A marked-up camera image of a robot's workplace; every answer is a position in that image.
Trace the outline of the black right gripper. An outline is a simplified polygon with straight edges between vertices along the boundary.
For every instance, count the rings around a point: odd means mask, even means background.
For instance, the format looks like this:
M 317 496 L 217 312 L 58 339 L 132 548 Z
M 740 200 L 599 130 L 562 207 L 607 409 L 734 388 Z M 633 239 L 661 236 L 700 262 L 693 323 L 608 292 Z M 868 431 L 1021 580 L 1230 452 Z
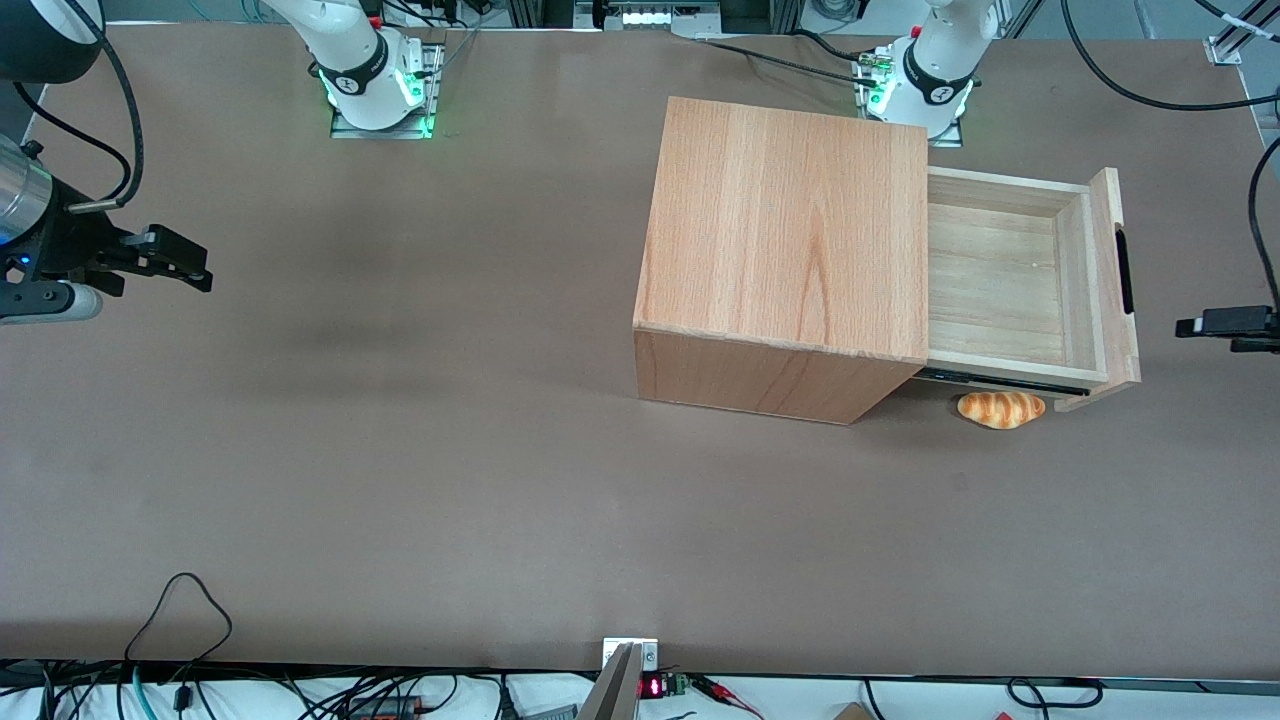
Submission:
M 119 299 L 125 279 L 116 272 L 179 281 L 202 293 L 212 291 L 209 251 L 165 225 L 133 233 L 114 225 L 104 211 L 72 214 L 68 205 L 87 197 L 60 179 L 52 182 L 49 208 L 15 240 L 3 242 L 3 274 L 20 268 L 32 281 L 70 281 Z

